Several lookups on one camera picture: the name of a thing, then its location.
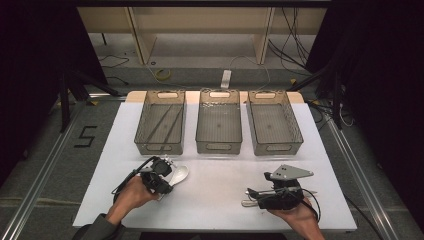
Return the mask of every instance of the cable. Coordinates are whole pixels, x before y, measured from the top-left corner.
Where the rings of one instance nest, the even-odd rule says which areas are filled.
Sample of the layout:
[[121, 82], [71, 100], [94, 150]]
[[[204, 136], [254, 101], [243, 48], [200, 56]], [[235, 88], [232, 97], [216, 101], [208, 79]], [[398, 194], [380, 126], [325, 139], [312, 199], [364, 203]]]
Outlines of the cable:
[[314, 194], [311, 192], [311, 191], [309, 191], [309, 190], [306, 190], [306, 189], [304, 189], [304, 188], [302, 188], [302, 190], [303, 191], [305, 191], [305, 192], [307, 192], [307, 193], [309, 193], [311, 196], [312, 196], [312, 198], [314, 198], [314, 200], [315, 200], [315, 203], [317, 204], [317, 208], [318, 208], [318, 222], [321, 220], [321, 207], [319, 206], [319, 203], [318, 203], [318, 200], [317, 200], [317, 198], [314, 196]]
[[319, 131], [321, 131], [321, 129], [330, 121], [330, 120], [332, 120], [332, 118], [330, 117], [329, 119], [327, 119], [327, 121], [325, 121], [325, 123], [324, 124], [322, 124], [321, 125], [321, 127], [320, 128], [318, 128], [318, 132]]
[[383, 236], [381, 235], [381, 233], [378, 231], [378, 229], [374, 226], [374, 224], [372, 224], [372, 222], [370, 221], [370, 219], [361, 211], [361, 209], [359, 209], [358, 206], [356, 206], [355, 203], [353, 203], [352, 200], [350, 200], [350, 198], [348, 196], [346, 196], [346, 194], [343, 193], [343, 196], [345, 197], [345, 199], [352, 204], [352, 206], [354, 208], [356, 208], [356, 210], [358, 210], [358, 212], [362, 215], [362, 217], [364, 217], [365, 221], [368, 222], [368, 224], [371, 226], [371, 228], [374, 230], [374, 232], [377, 234], [378, 238], [381, 240], [384, 240]]
[[129, 85], [129, 83], [128, 83], [128, 82], [126, 82], [126, 81], [124, 81], [124, 80], [120, 79], [119, 77], [106, 77], [106, 78], [114, 78], [114, 79], [118, 79], [119, 81], [123, 82], [125, 85]]
[[305, 205], [307, 208], [309, 208], [313, 213], [314, 213], [314, 215], [315, 215], [315, 219], [317, 220], [317, 222], [319, 222], [319, 220], [321, 219], [321, 208], [319, 207], [319, 204], [318, 204], [318, 201], [317, 201], [317, 199], [315, 198], [315, 196], [311, 193], [311, 192], [309, 192], [309, 194], [311, 194], [311, 196], [314, 198], [314, 200], [315, 200], [315, 202], [317, 203], [317, 206], [318, 206], [318, 210], [319, 210], [319, 214], [317, 213], [317, 211], [315, 211], [315, 209], [311, 206], [311, 205], [309, 205], [307, 202], [305, 202], [303, 199], [300, 199], [300, 198], [298, 198], [295, 194], [293, 194], [291, 191], [288, 191], [288, 193], [290, 194], [290, 195], [292, 195], [294, 198], [296, 198], [297, 200], [299, 200], [300, 201], [300, 203], [302, 203], [303, 205]]
[[340, 106], [340, 119], [342, 120], [342, 122], [347, 126], [347, 127], [352, 127], [353, 123], [355, 122], [355, 119], [352, 118], [352, 122], [347, 124], [346, 121], [343, 119], [342, 116], [342, 109], [343, 109], [343, 104]]
[[156, 78], [156, 74], [152, 71], [152, 69], [150, 69], [150, 67], [148, 67], [147, 65], [145, 65], [145, 67], [147, 68], [147, 70], [149, 70], [149, 72], [152, 74], [153, 78], [155, 79], [155, 81], [157, 83], [163, 84], [163, 85], [169, 85], [169, 86], [176, 86], [176, 87], [181, 87], [181, 88], [203, 88], [202, 86], [184, 86], [184, 85], [179, 85], [179, 84], [174, 84], [174, 83], [166, 83], [166, 82], [162, 82], [159, 79]]
[[307, 58], [306, 58], [306, 56], [305, 56], [305, 52], [306, 52], [307, 54], [309, 54], [309, 52], [308, 52], [308, 51], [307, 51], [307, 50], [303, 47], [303, 44], [302, 44], [302, 42], [300, 41], [300, 38], [299, 38], [299, 36], [298, 36], [298, 34], [297, 34], [297, 14], [298, 14], [298, 12], [299, 12], [299, 9], [298, 9], [298, 8], [294, 8], [294, 9], [293, 9], [293, 25], [292, 25], [292, 27], [290, 27], [290, 23], [289, 23], [289, 21], [288, 21], [288, 19], [287, 19], [286, 13], [284, 12], [284, 8], [282, 8], [282, 12], [283, 12], [284, 18], [285, 18], [285, 20], [286, 20], [287, 26], [288, 26], [288, 28], [289, 28], [289, 30], [290, 30], [289, 37], [290, 37], [290, 35], [292, 35], [292, 36], [293, 36], [293, 39], [294, 39], [294, 40], [295, 40], [295, 42], [296, 42], [296, 48], [297, 48], [297, 51], [298, 51], [299, 57], [300, 57], [300, 59], [302, 60], [303, 64], [305, 64], [304, 60], [302, 59], [302, 56], [303, 56], [303, 58], [305, 58], [305, 60], [306, 60]]
[[256, 89], [256, 90], [261, 90], [262, 88], [266, 87], [269, 83], [271, 83], [271, 77], [269, 76], [268, 69], [267, 69], [265, 66], [263, 66], [263, 65], [257, 64], [256, 62], [252, 61], [250, 58], [248, 58], [248, 57], [246, 57], [246, 56], [237, 56], [237, 57], [234, 57], [234, 58], [231, 60], [231, 62], [230, 62], [230, 64], [229, 64], [229, 66], [228, 66], [228, 70], [231, 70], [231, 64], [233, 64], [234, 60], [236, 60], [237, 58], [246, 58], [247, 60], [249, 60], [249, 61], [250, 61], [250, 62], [252, 62], [253, 64], [256, 64], [256, 65], [258, 65], [258, 66], [262, 67], [263, 69], [265, 69], [266, 74], [267, 74], [267, 76], [268, 76], [268, 82], [267, 82], [266, 84], [264, 84], [262, 87], [260, 87], [260, 88], [258, 88], [258, 89]]
[[122, 191], [122, 189], [124, 189], [125, 185], [127, 185], [128, 181], [131, 180], [131, 178], [133, 178], [135, 175], [137, 175], [137, 173], [139, 173], [141, 171], [141, 169], [143, 169], [144, 166], [146, 166], [150, 161], [156, 159], [156, 156], [150, 157], [149, 159], [147, 159], [143, 164], [141, 164], [140, 167], [138, 167], [137, 169], [132, 170], [132, 172], [130, 172], [128, 174], [128, 176], [124, 179], [124, 181], [121, 182], [121, 184], [118, 185], [118, 187], [116, 187], [115, 189], [112, 190], [111, 194], [115, 195], [113, 197], [113, 202], [116, 201], [116, 199], [119, 196], [119, 193]]
[[122, 64], [124, 64], [124, 63], [126, 63], [126, 62], [130, 61], [130, 59], [129, 59], [129, 58], [117, 57], [117, 56], [114, 56], [114, 55], [107, 55], [106, 57], [99, 59], [99, 62], [101, 62], [101, 61], [103, 61], [103, 60], [105, 60], [106, 58], [109, 58], [109, 57], [114, 57], [114, 58], [118, 58], [118, 59], [123, 59], [123, 60], [125, 60], [125, 61], [123, 61], [123, 62], [121, 62], [121, 63], [118, 63], [118, 64], [116, 64], [116, 65], [113, 65], [113, 66], [102, 66], [102, 67], [105, 67], [105, 68], [114, 68], [114, 67], [117, 67], [117, 66], [119, 66], [119, 65], [122, 65]]

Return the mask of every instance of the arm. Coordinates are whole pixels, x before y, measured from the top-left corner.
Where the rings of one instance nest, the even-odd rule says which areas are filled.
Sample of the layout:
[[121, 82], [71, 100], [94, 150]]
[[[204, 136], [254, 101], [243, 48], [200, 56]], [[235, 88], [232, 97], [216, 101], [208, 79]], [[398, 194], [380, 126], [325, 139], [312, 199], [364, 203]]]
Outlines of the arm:
[[[307, 198], [303, 200], [311, 205]], [[294, 231], [307, 240], [324, 239], [314, 214], [303, 204], [299, 204], [296, 208], [288, 211], [268, 210], [268, 212], [286, 221]]]
[[125, 229], [121, 220], [134, 208], [158, 198], [158, 194], [146, 188], [140, 176], [135, 176], [128, 181], [109, 212], [100, 214], [92, 225], [82, 227], [73, 239], [120, 239]]

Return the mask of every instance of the metal rail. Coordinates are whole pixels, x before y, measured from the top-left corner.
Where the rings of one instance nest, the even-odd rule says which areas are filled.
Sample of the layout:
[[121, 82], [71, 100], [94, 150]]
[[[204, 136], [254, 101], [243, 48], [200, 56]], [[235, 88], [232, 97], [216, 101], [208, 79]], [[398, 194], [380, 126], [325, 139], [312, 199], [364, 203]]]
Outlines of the metal rail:
[[75, 126], [75, 122], [84, 107], [85, 102], [78, 102], [76, 104], [75, 109], [71, 114], [71, 119], [68, 124], [68, 127], [65, 129], [65, 131], [63, 131], [63, 133], [59, 134], [58, 139], [56, 140], [52, 150], [49, 153], [49, 156], [47, 157], [40, 172], [34, 180], [34, 183], [31, 185], [31, 188], [29, 189], [27, 195], [21, 202], [18, 210], [14, 213], [12, 219], [10, 220], [6, 228], [6, 231], [3, 233], [1, 238], [2, 240], [18, 239], [20, 233], [22, 232], [22, 229], [25, 226], [26, 221], [29, 218], [29, 215], [34, 209], [34, 206], [37, 202], [38, 197], [41, 194], [41, 191], [46, 185], [47, 180], [49, 179], [49, 176], [52, 170], [54, 169], [56, 162], [60, 158], [63, 148], [69, 139], [69, 135]]
[[329, 126], [340, 150], [343, 153], [349, 169], [352, 172], [353, 178], [358, 184], [359, 190], [361, 191], [365, 203], [367, 204], [375, 220], [380, 234], [384, 239], [387, 240], [399, 239], [395, 229], [393, 228], [393, 224], [384, 209], [384, 206], [381, 204], [380, 200], [374, 192], [374, 189], [365, 176], [365, 173], [362, 170], [355, 154], [353, 153], [352, 148], [350, 147], [343, 131], [339, 130], [332, 120], [329, 121]]

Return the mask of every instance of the hand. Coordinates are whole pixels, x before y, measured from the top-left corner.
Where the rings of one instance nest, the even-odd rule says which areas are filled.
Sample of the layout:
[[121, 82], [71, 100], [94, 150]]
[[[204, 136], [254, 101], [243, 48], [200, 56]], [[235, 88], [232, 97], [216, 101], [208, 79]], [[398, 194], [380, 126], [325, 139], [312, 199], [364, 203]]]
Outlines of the hand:
[[150, 189], [147, 189], [140, 176], [134, 176], [128, 181], [118, 199], [109, 209], [106, 220], [117, 226], [131, 210], [158, 198], [159, 194], [152, 193]]
[[[311, 205], [307, 198], [303, 201]], [[268, 210], [268, 212], [282, 218], [305, 239], [324, 239], [314, 213], [302, 203], [291, 210]]]

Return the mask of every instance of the white tabletop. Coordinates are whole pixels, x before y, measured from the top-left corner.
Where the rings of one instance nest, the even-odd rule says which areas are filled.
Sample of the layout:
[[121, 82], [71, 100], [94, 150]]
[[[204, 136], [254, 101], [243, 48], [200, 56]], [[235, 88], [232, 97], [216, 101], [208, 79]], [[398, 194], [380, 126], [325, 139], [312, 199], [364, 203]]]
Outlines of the white tabletop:
[[[140, 155], [134, 137], [142, 103], [122, 103], [103, 149], [93, 178], [74, 221], [75, 227], [90, 224], [112, 205], [111, 191], [130, 171], [149, 156]], [[299, 179], [301, 186], [317, 191], [323, 231], [354, 231], [356, 224], [346, 204], [307, 104], [292, 104], [304, 143], [295, 156], [255, 156], [252, 149], [246, 105], [241, 104], [243, 143], [239, 155], [198, 154], [196, 126], [198, 104], [188, 103], [184, 153], [171, 156], [186, 165], [189, 176], [160, 202], [152, 201], [130, 212], [123, 220], [127, 228], [150, 231], [280, 232], [290, 227], [266, 210], [244, 208], [246, 188], [268, 190], [264, 172], [281, 164], [314, 172]]]

